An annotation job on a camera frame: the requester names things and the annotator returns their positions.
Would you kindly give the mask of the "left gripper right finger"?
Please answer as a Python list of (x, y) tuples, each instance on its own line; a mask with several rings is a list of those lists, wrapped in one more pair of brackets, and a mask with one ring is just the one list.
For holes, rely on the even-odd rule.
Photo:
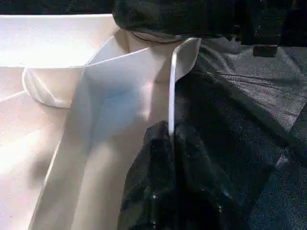
[(232, 183), (211, 159), (194, 128), (176, 127), (176, 157), (184, 229), (242, 229), (242, 212)]

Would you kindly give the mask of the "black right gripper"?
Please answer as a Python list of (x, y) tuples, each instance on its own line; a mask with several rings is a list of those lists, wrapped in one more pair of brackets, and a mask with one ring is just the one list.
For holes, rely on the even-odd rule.
[(285, 0), (244, 0), (240, 4), (240, 39), (252, 46), (253, 56), (273, 57), (281, 40), (287, 15)]

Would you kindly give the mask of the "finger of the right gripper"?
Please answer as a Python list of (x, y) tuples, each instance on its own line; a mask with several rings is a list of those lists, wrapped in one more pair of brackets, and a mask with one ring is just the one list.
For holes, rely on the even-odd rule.
[(123, 30), (154, 36), (216, 38), (235, 33), (236, 0), (117, 0)]

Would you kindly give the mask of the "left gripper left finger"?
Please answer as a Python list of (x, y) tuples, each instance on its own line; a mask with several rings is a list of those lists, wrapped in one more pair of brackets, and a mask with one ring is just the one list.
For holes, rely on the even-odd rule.
[(175, 160), (168, 123), (149, 127), (125, 180), (117, 229), (173, 230), (177, 225)]

